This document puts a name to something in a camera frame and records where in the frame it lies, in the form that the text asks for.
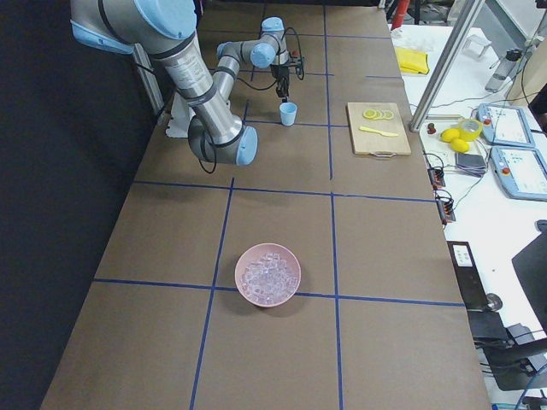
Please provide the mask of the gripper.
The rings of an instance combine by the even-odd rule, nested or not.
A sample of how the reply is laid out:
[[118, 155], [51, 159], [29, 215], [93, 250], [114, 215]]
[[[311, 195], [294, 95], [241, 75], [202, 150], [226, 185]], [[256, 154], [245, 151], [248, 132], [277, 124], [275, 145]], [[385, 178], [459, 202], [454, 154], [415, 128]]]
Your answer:
[[283, 103], [289, 100], [289, 68], [286, 65], [272, 65], [272, 75], [276, 82], [276, 92]]

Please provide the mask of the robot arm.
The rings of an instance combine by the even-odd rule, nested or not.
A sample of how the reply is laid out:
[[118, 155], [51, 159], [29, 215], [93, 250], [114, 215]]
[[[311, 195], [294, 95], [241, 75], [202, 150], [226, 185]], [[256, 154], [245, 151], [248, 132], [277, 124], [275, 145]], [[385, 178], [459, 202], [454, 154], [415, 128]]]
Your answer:
[[119, 54], [130, 54], [141, 44], [163, 65], [194, 112], [188, 142], [200, 161], [237, 166], [253, 162], [257, 131], [232, 113], [228, 100], [242, 65], [282, 67], [289, 61], [279, 17], [265, 19], [255, 40], [221, 44], [218, 66], [210, 72], [199, 47], [192, 1], [72, 1], [70, 6], [73, 35], [81, 44]]

